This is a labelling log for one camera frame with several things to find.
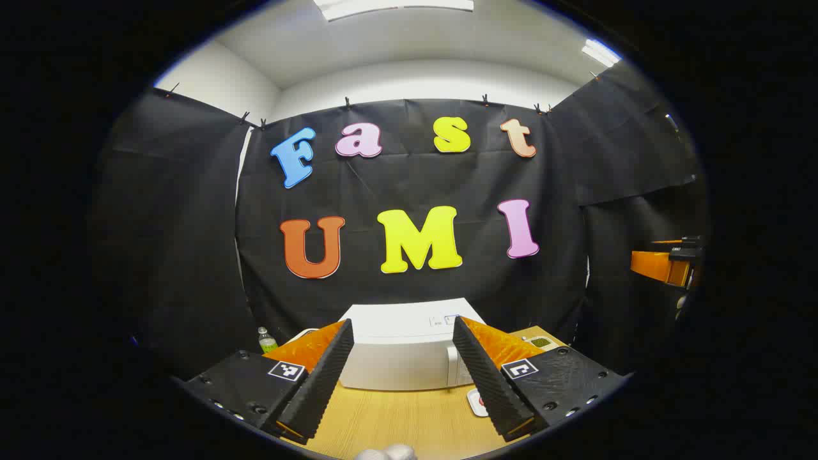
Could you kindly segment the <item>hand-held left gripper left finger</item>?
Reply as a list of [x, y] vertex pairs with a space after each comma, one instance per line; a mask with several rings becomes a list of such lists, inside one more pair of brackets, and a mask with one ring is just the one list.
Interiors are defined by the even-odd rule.
[[234, 352], [182, 387], [225, 416], [305, 445], [318, 432], [354, 344], [347, 318], [268, 353]]

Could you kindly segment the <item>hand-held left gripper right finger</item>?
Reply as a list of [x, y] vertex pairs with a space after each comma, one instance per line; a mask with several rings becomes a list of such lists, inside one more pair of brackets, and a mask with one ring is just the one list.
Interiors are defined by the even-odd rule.
[[452, 341], [505, 441], [555, 430], [630, 381], [566, 344], [543, 350], [464, 316]]

